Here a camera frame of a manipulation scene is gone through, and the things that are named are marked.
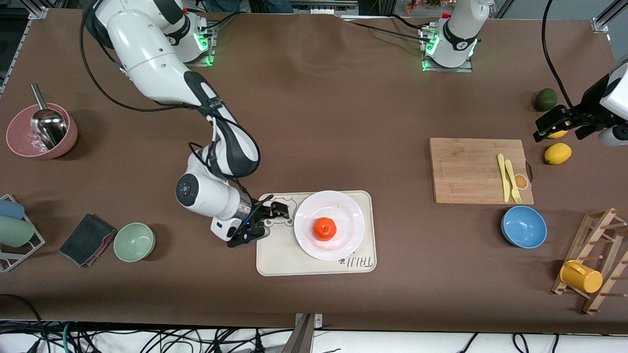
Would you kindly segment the yellow plastic fork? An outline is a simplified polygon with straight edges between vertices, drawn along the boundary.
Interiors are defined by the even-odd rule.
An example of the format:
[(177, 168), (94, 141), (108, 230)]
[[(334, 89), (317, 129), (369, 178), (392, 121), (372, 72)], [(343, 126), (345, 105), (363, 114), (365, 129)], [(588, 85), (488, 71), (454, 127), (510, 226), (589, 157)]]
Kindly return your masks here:
[(509, 176), (510, 179), (510, 185), (511, 185), (511, 196), (512, 199), (514, 200), (514, 202), (516, 204), (522, 204), (522, 199), (520, 196), (520, 191), (518, 190), (517, 184), (516, 184), (516, 179), (515, 179), (515, 173), (514, 170), (512, 168), (512, 163), (509, 159), (505, 159), (505, 169), (507, 171), (507, 174)]

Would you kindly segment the orange mandarin fruit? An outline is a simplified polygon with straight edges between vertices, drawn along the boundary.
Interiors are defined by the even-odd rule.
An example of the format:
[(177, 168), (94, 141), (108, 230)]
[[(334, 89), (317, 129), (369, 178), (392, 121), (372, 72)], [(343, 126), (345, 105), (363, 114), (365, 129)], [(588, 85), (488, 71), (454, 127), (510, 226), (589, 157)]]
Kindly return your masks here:
[(321, 217), (316, 219), (312, 226), (314, 237), (319, 241), (330, 241), (336, 236), (337, 226), (333, 219)]

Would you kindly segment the dark green avocado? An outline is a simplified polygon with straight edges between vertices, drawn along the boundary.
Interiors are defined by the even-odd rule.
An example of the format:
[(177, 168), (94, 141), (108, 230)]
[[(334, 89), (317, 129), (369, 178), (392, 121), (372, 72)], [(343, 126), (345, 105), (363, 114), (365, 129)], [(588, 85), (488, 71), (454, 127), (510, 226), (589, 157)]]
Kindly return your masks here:
[(539, 112), (547, 112), (556, 107), (558, 95), (552, 88), (545, 88), (537, 92), (532, 107)]

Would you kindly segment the wooden mug rack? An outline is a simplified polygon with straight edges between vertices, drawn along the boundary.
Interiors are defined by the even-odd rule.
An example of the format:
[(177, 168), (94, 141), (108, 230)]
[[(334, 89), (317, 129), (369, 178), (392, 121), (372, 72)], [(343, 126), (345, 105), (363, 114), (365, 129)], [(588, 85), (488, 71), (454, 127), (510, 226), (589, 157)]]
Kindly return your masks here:
[[(599, 271), (602, 287), (585, 293), (563, 283), (559, 271), (570, 260)], [(628, 215), (616, 208), (585, 214), (561, 267), (551, 291), (557, 295), (572, 291), (583, 297), (585, 314), (599, 313), (606, 299), (628, 298)]]

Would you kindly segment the yellow lemon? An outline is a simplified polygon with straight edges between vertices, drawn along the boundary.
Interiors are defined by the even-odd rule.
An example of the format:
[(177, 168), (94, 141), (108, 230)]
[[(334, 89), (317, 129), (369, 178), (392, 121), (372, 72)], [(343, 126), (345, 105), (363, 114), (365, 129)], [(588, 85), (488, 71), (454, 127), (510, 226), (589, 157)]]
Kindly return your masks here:
[(544, 160), (548, 165), (559, 165), (572, 156), (572, 148), (565, 143), (556, 143), (545, 150)]

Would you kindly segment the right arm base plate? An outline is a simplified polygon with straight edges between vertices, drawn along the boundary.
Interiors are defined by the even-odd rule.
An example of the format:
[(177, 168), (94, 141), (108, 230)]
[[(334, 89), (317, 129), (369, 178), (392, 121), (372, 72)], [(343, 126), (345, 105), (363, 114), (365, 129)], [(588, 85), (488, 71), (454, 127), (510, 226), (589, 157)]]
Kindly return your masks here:
[(213, 65), (217, 45), (217, 29), (208, 26), (215, 22), (207, 22), (197, 17), (190, 20), (188, 33), (180, 40), (178, 55), (189, 67), (209, 67)]

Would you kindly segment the pale green cup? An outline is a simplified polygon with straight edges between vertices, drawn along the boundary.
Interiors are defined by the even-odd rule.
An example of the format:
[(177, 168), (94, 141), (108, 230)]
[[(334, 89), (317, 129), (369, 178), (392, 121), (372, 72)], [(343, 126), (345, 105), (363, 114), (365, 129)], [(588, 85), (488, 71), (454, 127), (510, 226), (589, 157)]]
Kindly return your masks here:
[(18, 248), (24, 246), (36, 231), (32, 223), (0, 215), (0, 244)]

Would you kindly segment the grey angled bar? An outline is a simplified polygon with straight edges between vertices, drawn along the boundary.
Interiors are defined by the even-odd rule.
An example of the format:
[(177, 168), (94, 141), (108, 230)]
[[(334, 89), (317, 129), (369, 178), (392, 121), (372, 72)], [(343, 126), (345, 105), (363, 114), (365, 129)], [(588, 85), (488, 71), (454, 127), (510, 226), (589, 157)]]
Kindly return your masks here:
[(289, 336), (281, 353), (311, 353), (316, 317), (314, 314), (301, 314), (296, 327)]

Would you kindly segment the yellow mug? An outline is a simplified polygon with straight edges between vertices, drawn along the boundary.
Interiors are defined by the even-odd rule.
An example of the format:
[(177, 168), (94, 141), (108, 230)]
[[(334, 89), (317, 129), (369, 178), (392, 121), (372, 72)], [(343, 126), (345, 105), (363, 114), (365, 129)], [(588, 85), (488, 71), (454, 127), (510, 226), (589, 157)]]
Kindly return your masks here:
[(563, 264), (559, 271), (559, 279), (585, 293), (595, 293), (603, 284), (603, 275), (577, 260), (570, 260)]

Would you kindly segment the light green bowl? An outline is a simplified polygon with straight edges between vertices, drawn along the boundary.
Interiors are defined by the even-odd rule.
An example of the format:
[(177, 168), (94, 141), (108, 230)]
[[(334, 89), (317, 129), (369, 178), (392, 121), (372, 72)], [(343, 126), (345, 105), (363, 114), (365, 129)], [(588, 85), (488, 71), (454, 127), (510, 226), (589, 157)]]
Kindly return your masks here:
[(150, 255), (155, 247), (154, 232), (143, 223), (132, 223), (119, 230), (114, 238), (114, 254), (125, 263), (134, 263)]

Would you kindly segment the blue bowl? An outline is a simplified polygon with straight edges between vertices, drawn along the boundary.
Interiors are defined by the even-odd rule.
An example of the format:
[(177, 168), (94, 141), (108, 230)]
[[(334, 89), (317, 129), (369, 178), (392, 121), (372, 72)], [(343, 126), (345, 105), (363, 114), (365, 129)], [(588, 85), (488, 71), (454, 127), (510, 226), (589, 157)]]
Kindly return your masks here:
[(545, 219), (529, 206), (517, 205), (509, 208), (500, 221), (500, 227), (504, 238), (519, 248), (538, 248), (547, 239)]

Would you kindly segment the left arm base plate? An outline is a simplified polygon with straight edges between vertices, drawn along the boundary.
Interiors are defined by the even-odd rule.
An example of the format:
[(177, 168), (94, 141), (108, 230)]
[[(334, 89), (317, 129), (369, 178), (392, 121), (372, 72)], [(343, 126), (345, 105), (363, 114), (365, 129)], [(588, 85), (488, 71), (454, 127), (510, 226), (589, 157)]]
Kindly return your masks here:
[(420, 44), (422, 57), (422, 71), (471, 73), (474, 48), (478, 38), (459, 42), (451, 42), (446, 36), (442, 37), (442, 27), (437, 22), (429, 23), (418, 30), (419, 38), (424, 39)]

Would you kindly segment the cream bear print tray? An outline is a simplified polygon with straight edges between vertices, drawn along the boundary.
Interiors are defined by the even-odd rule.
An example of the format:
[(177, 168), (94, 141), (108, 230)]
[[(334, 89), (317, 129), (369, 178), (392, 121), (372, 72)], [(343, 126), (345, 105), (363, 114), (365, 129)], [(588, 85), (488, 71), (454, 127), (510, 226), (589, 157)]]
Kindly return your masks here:
[(298, 206), (310, 195), (316, 193), (275, 194), (274, 201), (289, 207), (289, 220), (266, 220), (270, 235), (257, 242), (256, 266), (259, 274), (265, 277), (329, 275), (368, 273), (377, 265), (375, 232), (370, 194), (363, 190), (342, 191), (354, 199), (363, 211), (366, 229), (361, 245), (345, 258), (323, 261), (308, 255), (298, 244), (294, 234), (294, 215)]

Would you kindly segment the pink bowl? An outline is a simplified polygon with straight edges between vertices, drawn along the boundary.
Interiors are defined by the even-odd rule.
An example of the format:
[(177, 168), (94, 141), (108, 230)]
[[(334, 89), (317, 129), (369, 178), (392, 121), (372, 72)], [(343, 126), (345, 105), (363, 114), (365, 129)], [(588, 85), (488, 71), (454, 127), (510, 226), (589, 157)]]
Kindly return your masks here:
[(56, 103), (48, 103), (47, 107), (56, 110), (64, 118), (67, 132), (61, 142), (51, 150), (44, 151), (34, 145), (36, 135), (30, 127), (30, 119), (40, 108), (37, 104), (24, 108), (10, 122), (6, 130), (6, 143), (9, 149), (18, 156), (30, 159), (54, 159), (65, 155), (74, 147), (78, 129), (76, 122), (69, 113)]

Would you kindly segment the yellow plastic knife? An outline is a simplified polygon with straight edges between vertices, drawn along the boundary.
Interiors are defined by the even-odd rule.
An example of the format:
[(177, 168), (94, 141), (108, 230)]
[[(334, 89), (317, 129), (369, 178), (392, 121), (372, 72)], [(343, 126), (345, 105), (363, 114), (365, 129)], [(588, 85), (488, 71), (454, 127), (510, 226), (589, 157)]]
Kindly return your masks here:
[(500, 170), (500, 175), (501, 175), (501, 181), (502, 181), (502, 187), (503, 187), (503, 192), (504, 192), (504, 202), (505, 203), (509, 203), (509, 199), (511, 197), (511, 185), (508, 181), (507, 178), (507, 172), (505, 170), (505, 158), (503, 154), (498, 154), (497, 155), (497, 161), (498, 161), (498, 167)]

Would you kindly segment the white round plate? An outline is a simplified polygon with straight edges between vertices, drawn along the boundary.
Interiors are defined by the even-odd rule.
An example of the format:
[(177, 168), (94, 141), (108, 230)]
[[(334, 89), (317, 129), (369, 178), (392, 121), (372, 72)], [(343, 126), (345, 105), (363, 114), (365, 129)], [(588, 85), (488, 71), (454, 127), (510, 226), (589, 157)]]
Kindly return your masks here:
[[(330, 241), (314, 237), (312, 226), (316, 219), (328, 217), (337, 226)], [(307, 197), (294, 215), (294, 234), (298, 244), (311, 257), (335, 261), (351, 255), (363, 241), (366, 221), (354, 199), (337, 191), (322, 191)]]

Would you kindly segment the grey metal box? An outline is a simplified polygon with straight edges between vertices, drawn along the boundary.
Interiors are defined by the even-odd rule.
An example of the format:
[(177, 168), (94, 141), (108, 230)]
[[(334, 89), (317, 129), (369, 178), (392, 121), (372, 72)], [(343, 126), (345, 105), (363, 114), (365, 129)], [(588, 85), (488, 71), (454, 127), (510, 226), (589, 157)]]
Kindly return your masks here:
[(296, 14), (332, 14), (336, 17), (358, 16), (358, 0), (289, 0)]

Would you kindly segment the aluminium frame rail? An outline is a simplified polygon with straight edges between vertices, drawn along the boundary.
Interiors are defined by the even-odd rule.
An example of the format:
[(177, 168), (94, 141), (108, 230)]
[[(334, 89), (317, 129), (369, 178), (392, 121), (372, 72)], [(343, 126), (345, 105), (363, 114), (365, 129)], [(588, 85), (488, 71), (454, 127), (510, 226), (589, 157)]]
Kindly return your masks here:
[(0, 0), (0, 96), (33, 20), (45, 18), (51, 7), (49, 0)]

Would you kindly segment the aluminium frame post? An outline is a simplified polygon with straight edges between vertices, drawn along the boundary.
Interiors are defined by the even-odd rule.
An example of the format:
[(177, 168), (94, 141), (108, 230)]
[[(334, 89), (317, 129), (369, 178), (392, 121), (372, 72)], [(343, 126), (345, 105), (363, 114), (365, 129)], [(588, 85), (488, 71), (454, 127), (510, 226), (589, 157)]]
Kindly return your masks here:
[(608, 25), (626, 9), (628, 0), (612, 0), (597, 17), (592, 18), (591, 26), (594, 33), (608, 33)]

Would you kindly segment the wooden cutting board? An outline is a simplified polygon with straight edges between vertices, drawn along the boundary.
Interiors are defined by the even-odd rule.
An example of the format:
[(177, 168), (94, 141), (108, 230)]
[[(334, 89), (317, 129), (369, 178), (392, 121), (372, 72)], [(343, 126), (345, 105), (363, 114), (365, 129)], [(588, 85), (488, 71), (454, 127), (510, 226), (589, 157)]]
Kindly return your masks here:
[[(497, 155), (509, 159), (515, 174), (527, 176), (520, 139), (430, 138), (435, 203), (507, 205), (504, 202)], [(535, 203), (531, 186), (520, 191), (523, 204)]]

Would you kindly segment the blue cup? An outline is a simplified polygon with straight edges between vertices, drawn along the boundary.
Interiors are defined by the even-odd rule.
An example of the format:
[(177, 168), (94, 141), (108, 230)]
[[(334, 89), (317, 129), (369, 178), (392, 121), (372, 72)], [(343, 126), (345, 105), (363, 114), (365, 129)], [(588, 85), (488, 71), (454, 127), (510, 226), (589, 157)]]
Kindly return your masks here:
[(10, 199), (0, 200), (0, 215), (21, 220), (25, 216), (25, 208)]

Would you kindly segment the metal ladle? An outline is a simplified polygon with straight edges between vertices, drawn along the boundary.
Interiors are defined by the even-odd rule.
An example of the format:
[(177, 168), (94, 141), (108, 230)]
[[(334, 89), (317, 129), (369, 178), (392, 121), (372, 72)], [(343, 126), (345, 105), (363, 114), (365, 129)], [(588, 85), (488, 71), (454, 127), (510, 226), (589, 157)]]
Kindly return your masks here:
[(67, 132), (65, 119), (60, 112), (47, 106), (37, 83), (31, 83), (30, 87), (39, 107), (30, 119), (31, 129), (40, 138), (45, 147), (48, 150), (52, 150), (65, 137)]

